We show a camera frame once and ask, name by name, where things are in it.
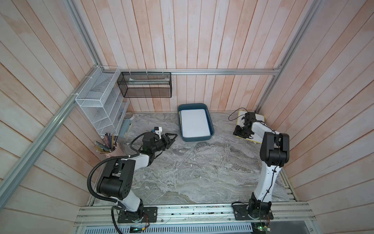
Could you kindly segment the yellow-framed whiteboard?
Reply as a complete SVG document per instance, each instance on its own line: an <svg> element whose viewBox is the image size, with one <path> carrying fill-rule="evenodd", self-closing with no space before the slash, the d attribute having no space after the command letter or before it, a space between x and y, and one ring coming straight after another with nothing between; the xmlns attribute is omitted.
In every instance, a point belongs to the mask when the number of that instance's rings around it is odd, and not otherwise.
<svg viewBox="0 0 374 234"><path fill-rule="evenodd" d="M240 110L239 113L238 113L238 118L236 119L236 124L241 126L241 127L244 127L244 115L245 115L245 113L246 113L246 111ZM255 116L256 116L256 120L265 121L264 116L258 115L258 114L255 114ZM255 143L258 143L258 144L262 143L262 138L257 133L251 135L250 138L246 138L245 140L249 140L249 141L252 141L252 142L255 142Z"/></svg>

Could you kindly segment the blue-framed whiteboard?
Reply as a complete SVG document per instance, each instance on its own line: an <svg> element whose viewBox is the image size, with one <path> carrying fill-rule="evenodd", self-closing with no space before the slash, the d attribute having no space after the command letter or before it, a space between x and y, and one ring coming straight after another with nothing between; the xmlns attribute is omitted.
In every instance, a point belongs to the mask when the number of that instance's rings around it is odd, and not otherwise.
<svg viewBox="0 0 374 234"><path fill-rule="evenodd" d="M180 111L182 136L185 138L208 137L211 135L205 109Z"/></svg>

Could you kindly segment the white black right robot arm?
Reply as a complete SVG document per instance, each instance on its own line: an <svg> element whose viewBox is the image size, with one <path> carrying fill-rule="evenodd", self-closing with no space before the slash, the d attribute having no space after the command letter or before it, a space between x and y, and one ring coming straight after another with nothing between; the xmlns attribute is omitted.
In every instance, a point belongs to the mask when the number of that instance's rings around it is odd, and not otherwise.
<svg viewBox="0 0 374 234"><path fill-rule="evenodd" d="M258 185L249 199L247 212L252 219L266 217L272 205L272 193L281 169L289 161L289 135L270 128L262 116L240 111L233 134L261 144L262 170Z"/></svg>

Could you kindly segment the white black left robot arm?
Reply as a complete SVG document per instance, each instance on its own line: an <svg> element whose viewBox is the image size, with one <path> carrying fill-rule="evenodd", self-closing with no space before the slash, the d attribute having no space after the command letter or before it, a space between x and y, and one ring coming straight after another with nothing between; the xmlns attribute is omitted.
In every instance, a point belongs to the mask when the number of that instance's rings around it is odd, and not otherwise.
<svg viewBox="0 0 374 234"><path fill-rule="evenodd" d="M177 137L174 133L158 134L156 130L140 134L130 143L130 148L136 154L107 158L92 169L88 183L93 173L100 166L105 166L96 190L88 185L89 192L99 200L115 203L119 213L127 215L132 222L141 221L145 216L144 204L131 190L134 172L150 166L174 144Z"/></svg>

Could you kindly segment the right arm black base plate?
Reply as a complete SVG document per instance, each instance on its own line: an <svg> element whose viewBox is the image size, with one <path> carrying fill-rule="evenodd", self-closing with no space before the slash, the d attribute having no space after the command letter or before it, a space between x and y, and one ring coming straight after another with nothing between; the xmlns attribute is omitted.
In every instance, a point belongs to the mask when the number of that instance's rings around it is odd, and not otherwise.
<svg viewBox="0 0 374 234"><path fill-rule="evenodd" d="M235 220L273 220L274 216L271 210L265 208L255 208L252 213L248 212L248 205L244 203L233 203L231 205Z"/></svg>

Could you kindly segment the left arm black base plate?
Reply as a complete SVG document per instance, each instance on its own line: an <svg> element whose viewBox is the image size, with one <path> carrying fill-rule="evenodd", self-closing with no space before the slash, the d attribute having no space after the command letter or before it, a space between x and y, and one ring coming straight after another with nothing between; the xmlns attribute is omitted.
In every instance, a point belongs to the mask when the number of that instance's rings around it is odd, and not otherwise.
<svg viewBox="0 0 374 234"><path fill-rule="evenodd" d="M141 224L146 222L153 223L157 221L157 214L157 207L144 207L143 211L140 213L120 211L117 222L120 224Z"/></svg>

